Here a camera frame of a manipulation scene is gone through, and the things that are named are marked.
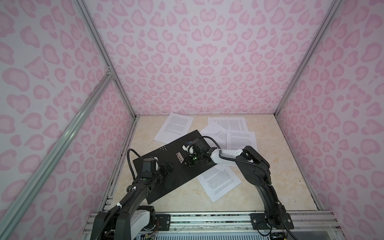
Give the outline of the blue A4 clip folder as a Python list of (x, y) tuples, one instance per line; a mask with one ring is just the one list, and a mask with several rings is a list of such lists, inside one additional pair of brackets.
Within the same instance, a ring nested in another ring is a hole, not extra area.
[[(197, 145), (201, 153), (197, 155), (188, 155), (186, 148), (188, 145), (198, 139)], [(166, 177), (157, 185), (147, 197), (147, 203), (151, 204), (176, 188), (182, 186), (198, 175), (204, 173), (216, 164), (208, 157), (211, 153), (207, 141), (201, 137), (199, 131), (178, 138), (177, 140), (164, 145), (148, 154), (143, 158), (156, 157), (158, 165), (165, 168)]]

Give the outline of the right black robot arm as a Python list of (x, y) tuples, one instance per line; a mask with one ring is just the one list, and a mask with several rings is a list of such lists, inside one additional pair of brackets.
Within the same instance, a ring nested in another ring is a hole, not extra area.
[(292, 230), (293, 221), (280, 202), (273, 187), (270, 173), (270, 164), (251, 146), (238, 150), (222, 150), (211, 147), (202, 139), (187, 142), (183, 145), (187, 153), (185, 159), (189, 164), (215, 163), (236, 164), (245, 180), (255, 186), (264, 204), (264, 216), (254, 219), (256, 227), (268, 229)]

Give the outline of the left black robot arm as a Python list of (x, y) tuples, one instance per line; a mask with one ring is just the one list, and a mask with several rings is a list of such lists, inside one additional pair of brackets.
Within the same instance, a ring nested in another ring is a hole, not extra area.
[(143, 159), (142, 170), (127, 188), (127, 194), (107, 212), (100, 212), (95, 217), (91, 239), (131, 240), (134, 238), (132, 218), (154, 188), (160, 185), (172, 172), (170, 162), (159, 165), (157, 158)]

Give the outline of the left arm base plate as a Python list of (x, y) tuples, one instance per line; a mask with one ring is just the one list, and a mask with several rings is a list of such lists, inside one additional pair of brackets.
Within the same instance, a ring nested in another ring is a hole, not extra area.
[(156, 230), (165, 232), (170, 230), (171, 215), (169, 214), (156, 214)]

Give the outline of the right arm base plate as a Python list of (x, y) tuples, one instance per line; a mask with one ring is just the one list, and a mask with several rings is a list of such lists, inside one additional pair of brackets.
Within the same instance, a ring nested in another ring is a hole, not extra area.
[(276, 217), (267, 216), (265, 213), (250, 214), (251, 224), (254, 230), (293, 230), (294, 223), (288, 213), (277, 215)]

